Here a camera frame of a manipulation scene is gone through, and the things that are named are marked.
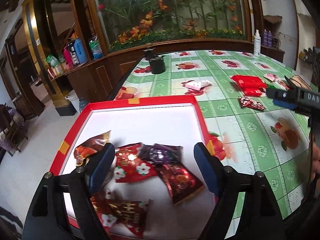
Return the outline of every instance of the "black cylindrical container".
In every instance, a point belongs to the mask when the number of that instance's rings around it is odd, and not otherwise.
[[[149,60],[149,63],[152,74],[157,75],[165,71],[163,57],[155,56]]]
[[[155,56],[153,54],[153,50],[154,50],[154,48],[148,48],[148,49],[145,49],[143,51],[144,52],[144,57],[146,58],[146,60],[150,60]]]

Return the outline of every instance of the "blue water jug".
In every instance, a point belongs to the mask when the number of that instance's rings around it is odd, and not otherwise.
[[[76,50],[77,57],[79,59],[80,64],[87,62],[87,56],[84,52],[84,48],[82,42],[79,38],[75,40],[74,48]]]

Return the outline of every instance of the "blue gripper pad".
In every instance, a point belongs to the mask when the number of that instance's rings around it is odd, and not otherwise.
[[[86,165],[86,174],[89,176],[87,185],[91,196],[100,190],[114,158],[115,147],[111,143],[106,143],[101,151],[90,158]]]
[[[209,191],[220,197],[223,164],[208,152],[203,143],[197,143],[193,153]]]

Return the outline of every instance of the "purple candy wrapper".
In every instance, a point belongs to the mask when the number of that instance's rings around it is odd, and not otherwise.
[[[181,162],[183,147],[162,144],[144,145],[138,154],[142,160],[150,164],[169,164]]]

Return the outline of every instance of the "human hand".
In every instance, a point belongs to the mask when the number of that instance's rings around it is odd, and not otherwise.
[[[315,178],[316,173],[320,174],[320,148],[316,145],[316,142],[312,142],[312,164],[311,164],[311,181]]]

